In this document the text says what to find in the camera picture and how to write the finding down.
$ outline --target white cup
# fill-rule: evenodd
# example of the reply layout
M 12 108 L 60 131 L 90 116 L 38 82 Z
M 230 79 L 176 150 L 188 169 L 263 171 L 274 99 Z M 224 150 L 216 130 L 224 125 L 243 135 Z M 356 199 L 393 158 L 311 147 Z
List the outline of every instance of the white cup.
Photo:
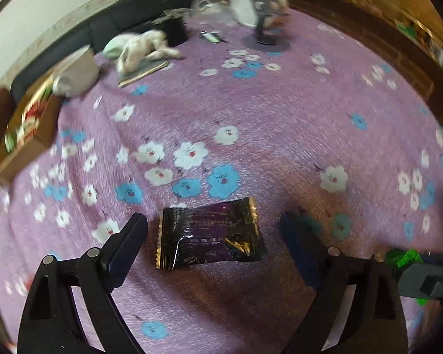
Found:
M 76 96 L 88 90 L 98 79 L 99 66 L 86 45 L 59 62 L 52 73 L 52 92 L 56 96 Z

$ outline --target box of snacks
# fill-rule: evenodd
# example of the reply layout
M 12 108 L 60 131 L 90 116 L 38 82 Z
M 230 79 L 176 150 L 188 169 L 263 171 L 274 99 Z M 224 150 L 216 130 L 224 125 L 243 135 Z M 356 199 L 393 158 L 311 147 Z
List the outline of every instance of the box of snacks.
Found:
M 1 185 L 9 185 L 54 142 L 62 101 L 52 94 L 52 82 L 48 76 L 32 94 L 28 91 L 8 123 L 6 153 L 0 155 Z

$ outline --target purple blanket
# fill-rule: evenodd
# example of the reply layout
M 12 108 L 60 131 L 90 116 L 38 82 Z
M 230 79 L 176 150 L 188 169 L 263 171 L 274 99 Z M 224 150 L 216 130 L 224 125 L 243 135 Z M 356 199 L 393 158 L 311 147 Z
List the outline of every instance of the purple blanket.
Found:
M 194 36 L 179 47 L 185 60 L 125 88 L 106 65 L 63 106 L 55 146 L 0 194 L 0 310 L 12 339 L 40 260 L 101 246 L 133 212 L 147 215 L 148 242 L 113 297 L 147 353 L 280 352 L 315 296 L 277 229 L 298 205 L 347 255 L 443 251 L 443 135 L 433 115 L 357 41 L 300 12 L 288 19 L 284 53 L 244 49 L 250 31 L 226 27 L 227 44 Z M 262 261 L 155 268 L 164 206 L 249 195 Z M 412 336 L 423 310 L 403 304 Z

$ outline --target white stuffed animal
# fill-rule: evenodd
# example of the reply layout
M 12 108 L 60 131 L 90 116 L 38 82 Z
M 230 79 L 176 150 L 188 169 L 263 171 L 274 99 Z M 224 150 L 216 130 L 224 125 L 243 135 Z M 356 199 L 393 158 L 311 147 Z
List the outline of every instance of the white stuffed animal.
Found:
M 110 40 L 102 54 L 108 59 L 118 58 L 117 70 L 120 74 L 133 72 L 144 59 L 182 57 L 180 51 L 167 46 L 166 34 L 162 30 L 155 29 L 143 34 L 119 34 Z

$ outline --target black headboard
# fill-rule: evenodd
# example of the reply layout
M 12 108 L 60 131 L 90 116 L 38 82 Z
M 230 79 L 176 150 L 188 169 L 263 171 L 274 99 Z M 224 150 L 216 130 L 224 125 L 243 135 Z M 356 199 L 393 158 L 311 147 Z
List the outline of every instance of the black headboard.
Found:
M 188 8 L 193 0 L 121 0 L 88 18 L 37 56 L 13 80 L 10 92 L 19 102 L 26 89 L 58 61 L 91 44 L 95 53 L 122 32 L 143 33 L 165 9 Z

